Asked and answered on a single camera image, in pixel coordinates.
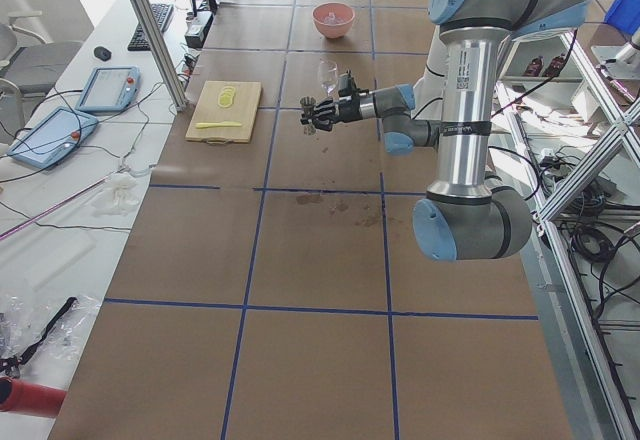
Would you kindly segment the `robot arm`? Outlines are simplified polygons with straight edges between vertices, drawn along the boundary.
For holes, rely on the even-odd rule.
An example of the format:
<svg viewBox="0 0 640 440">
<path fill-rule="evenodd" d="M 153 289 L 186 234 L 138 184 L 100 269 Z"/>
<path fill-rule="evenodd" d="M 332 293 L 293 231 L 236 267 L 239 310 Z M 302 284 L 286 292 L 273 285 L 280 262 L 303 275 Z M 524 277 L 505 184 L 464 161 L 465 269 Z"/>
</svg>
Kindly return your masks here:
<svg viewBox="0 0 640 440">
<path fill-rule="evenodd" d="M 587 10 L 588 0 L 429 0 L 435 31 L 416 84 L 369 91 L 342 74 L 336 99 L 301 100 L 302 124 L 329 131 L 376 118 L 389 154 L 434 148 L 434 181 L 413 210 L 422 253 L 437 261 L 511 256 L 527 243 L 532 219 L 487 159 L 501 52 L 574 30 Z"/>
</svg>

